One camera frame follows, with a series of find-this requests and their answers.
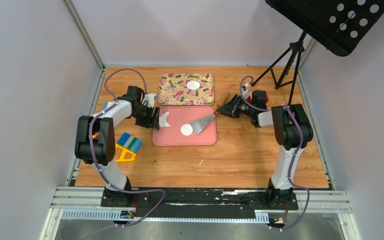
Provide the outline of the white dough ball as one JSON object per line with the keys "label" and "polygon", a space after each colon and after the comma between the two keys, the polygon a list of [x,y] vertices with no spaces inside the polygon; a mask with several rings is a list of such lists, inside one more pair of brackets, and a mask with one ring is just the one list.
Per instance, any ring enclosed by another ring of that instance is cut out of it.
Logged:
{"label": "white dough ball", "polygon": [[170,127],[171,125],[168,123],[168,117],[170,115],[170,112],[167,111],[165,113],[163,113],[160,117],[159,117],[159,127],[160,128],[167,128],[167,127]]}

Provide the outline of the pink plastic tray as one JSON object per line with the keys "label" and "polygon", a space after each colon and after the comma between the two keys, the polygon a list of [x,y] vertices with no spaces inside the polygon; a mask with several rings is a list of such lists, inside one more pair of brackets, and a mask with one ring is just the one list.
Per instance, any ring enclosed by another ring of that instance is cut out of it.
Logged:
{"label": "pink plastic tray", "polygon": [[214,112],[211,106],[164,106],[159,115],[166,116],[169,126],[154,129],[152,143],[157,147],[211,146],[217,142],[216,121],[213,119],[199,134],[191,130],[190,135],[181,131],[183,125],[203,118]]}

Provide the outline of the floral cutting mat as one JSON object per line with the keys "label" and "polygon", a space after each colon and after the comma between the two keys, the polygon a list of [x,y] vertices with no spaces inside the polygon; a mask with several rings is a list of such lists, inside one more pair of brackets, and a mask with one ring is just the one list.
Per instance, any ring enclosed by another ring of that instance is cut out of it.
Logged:
{"label": "floral cutting mat", "polygon": [[[198,90],[186,87],[200,82]],[[214,77],[209,73],[165,73],[160,76],[157,102],[164,106],[209,106],[214,103]]]}

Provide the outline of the wooden double-ended roller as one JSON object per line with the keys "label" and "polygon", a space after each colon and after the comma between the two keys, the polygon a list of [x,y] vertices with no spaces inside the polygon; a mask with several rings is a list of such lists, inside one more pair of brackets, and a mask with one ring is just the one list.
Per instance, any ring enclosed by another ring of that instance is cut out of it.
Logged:
{"label": "wooden double-ended roller", "polygon": [[215,102],[216,107],[222,107],[227,104],[235,95],[229,91],[225,91]]}

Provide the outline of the round cut dough wrapper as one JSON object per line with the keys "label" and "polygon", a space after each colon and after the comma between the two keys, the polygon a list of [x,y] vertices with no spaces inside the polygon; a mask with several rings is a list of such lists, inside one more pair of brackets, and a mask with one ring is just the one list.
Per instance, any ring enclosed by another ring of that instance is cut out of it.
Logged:
{"label": "round cut dough wrapper", "polygon": [[184,136],[190,136],[193,132],[193,127],[190,124],[183,124],[180,127],[180,133]]}

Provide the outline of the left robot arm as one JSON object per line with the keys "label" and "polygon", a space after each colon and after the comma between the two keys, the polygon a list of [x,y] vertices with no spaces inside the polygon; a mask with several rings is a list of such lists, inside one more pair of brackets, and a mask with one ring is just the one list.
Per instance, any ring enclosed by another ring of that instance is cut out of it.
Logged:
{"label": "left robot arm", "polygon": [[77,122],[75,157],[94,167],[105,182],[104,196],[113,197],[122,207],[132,203],[134,191],[115,160],[115,127],[124,119],[135,118],[137,126],[159,130],[160,107],[155,106],[155,98],[138,86],[129,86],[126,94],[117,96],[105,109],[82,115]]}

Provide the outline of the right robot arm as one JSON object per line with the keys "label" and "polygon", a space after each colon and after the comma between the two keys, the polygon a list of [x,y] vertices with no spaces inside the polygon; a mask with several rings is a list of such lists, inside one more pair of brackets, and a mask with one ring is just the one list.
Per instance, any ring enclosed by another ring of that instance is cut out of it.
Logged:
{"label": "right robot arm", "polygon": [[236,119],[241,115],[247,116],[256,128],[273,127],[279,154],[264,198],[270,208],[278,209],[285,201],[292,200],[294,189],[300,188],[294,183],[294,175],[314,131],[302,104],[268,108],[268,101],[267,92],[263,90],[247,95],[228,92],[217,104],[216,113]]}

